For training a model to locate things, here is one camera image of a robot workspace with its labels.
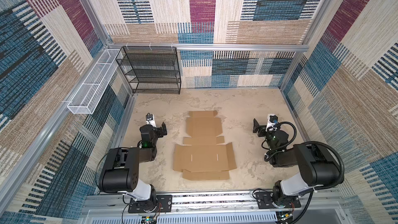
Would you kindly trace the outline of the brown cardboard box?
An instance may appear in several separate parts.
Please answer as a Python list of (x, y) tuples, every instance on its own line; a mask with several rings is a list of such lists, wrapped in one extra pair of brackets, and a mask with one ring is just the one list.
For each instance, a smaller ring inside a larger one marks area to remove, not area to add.
[(187, 137), (175, 145), (173, 170), (191, 181), (228, 180), (237, 168), (233, 144), (226, 143), (217, 111), (189, 111)]

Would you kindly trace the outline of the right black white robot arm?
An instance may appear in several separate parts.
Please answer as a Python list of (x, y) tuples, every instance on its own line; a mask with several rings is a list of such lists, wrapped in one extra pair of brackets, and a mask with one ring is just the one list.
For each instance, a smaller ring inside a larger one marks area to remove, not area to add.
[(269, 115), (266, 125), (260, 125), (257, 120), (253, 123), (253, 133), (264, 138), (261, 144), (266, 150), (264, 161), (275, 168), (297, 166), (299, 169), (294, 176), (277, 181), (271, 193), (254, 191), (260, 207), (268, 202), (275, 208), (291, 207), (300, 196), (344, 182), (344, 162), (331, 146), (316, 141), (294, 144), (295, 125), (289, 121), (280, 122), (276, 115)]

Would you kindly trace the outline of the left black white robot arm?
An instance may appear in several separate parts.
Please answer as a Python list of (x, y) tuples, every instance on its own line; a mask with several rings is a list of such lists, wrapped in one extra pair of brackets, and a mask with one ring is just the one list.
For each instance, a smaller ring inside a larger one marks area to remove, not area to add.
[(167, 135), (166, 124), (160, 127), (146, 124), (140, 127), (142, 140), (135, 147), (110, 149), (99, 174), (97, 186), (107, 194), (122, 194), (131, 198), (129, 205), (135, 205), (144, 212), (160, 209), (156, 190), (151, 184), (139, 179), (141, 163), (152, 162), (157, 156), (157, 141)]

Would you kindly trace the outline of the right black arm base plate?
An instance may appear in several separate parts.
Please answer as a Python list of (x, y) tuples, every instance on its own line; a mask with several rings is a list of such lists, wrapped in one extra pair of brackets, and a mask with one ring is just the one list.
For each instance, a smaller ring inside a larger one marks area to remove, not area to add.
[(300, 208), (302, 205), (296, 196), (274, 194), (271, 191), (255, 190), (252, 193), (259, 209)]

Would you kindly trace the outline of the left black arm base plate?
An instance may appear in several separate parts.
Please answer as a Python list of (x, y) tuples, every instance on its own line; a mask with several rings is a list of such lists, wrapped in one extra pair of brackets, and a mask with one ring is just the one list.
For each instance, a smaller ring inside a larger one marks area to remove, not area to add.
[(172, 203), (172, 195), (151, 196), (150, 199), (146, 201), (135, 201), (131, 199), (127, 212), (129, 214), (155, 213), (158, 211), (161, 213), (169, 213), (172, 210)]

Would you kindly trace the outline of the aluminium front rail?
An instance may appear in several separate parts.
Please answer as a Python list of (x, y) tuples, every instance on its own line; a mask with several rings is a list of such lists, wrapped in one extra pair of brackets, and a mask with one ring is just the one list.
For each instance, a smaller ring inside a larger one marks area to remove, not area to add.
[(298, 217), (308, 196), (293, 206), (275, 208), (253, 197), (252, 190), (169, 192), (166, 213), (129, 213), (127, 198), (119, 195), (88, 196), (78, 219), (80, 224), (274, 224), (283, 214)]

